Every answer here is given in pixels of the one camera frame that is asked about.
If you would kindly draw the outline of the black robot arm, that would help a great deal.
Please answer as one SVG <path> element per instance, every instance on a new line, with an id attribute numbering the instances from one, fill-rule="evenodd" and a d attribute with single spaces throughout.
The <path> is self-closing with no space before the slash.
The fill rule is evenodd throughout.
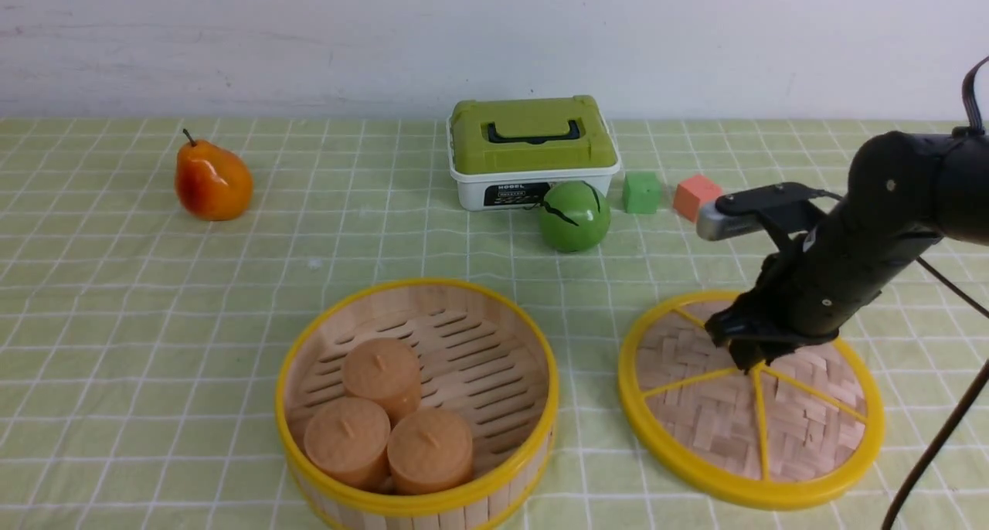
<path id="1" fill-rule="evenodd" d="M 987 244 L 987 137 L 890 131 L 851 161 L 847 192 L 829 212 L 797 182 L 711 203 L 732 236 L 759 227 L 777 251 L 755 287 L 704 325 L 738 369 L 829 343 L 897 274 L 943 238 Z"/>

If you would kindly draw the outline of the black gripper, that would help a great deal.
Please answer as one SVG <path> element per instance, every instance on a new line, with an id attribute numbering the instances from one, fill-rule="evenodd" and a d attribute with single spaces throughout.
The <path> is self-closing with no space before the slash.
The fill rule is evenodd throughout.
<path id="1" fill-rule="evenodd" d="M 798 349 L 833 342 L 841 326 L 926 250 L 942 241 L 913 227 L 859 225 L 840 203 L 810 232 L 769 255 L 755 286 L 713 313 L 704 329 L 749 374 Z"/>

